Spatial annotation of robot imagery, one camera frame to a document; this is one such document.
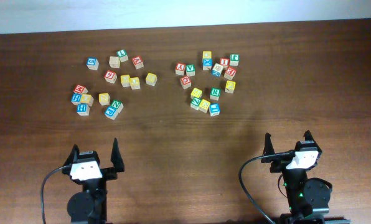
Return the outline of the green R block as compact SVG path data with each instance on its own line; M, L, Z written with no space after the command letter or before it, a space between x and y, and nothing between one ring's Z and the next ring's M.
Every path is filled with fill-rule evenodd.
M218 101L220 98L221 89L219 88L212 88L210 91L210 99Z

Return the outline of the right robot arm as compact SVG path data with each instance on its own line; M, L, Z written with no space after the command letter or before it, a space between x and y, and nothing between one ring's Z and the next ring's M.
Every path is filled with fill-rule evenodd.
M290 210L280 216L281 223L324 223L324 215L329 212L332 184L307 176L307 171L317 166L321 154L322 150L310 131L304 133L304 140L298 141L293 150L282 153L275 152L271 134L265 134L261 162L270 164L271 173L282 175Z

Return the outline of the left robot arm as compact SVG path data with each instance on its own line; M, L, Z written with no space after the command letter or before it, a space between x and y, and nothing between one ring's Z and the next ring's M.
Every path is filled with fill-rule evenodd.
M82 186L82 191L74 194L67 203L71 223L106 223L106 183L116 180L118 173L124 172L117 139L113 141L110 161L111 167L101 168L96 151L80 152L77 145L73 146L62 171L71 181Z

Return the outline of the yellow S block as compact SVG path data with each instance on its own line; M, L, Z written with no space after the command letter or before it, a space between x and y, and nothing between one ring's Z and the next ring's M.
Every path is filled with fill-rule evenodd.
M100 93L98 95L98 101L102 106L110 105L110 95L108 93Z
M148 73L146 76L146 83L148 85L154 86L157 82L157 75L154 73Z

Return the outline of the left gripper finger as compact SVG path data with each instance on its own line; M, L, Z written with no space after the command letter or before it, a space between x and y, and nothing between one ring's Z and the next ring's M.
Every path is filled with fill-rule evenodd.
M120 154L118 140L116 138L114 138L113 141L110 161L112 162L116 172L124 172L124 162Z
M69 166L70 164L73 164L77 162L78 156L80 154L80 150L76 144L73 145L72 150L70 154L68 155L67 159L65 160L63 166Z

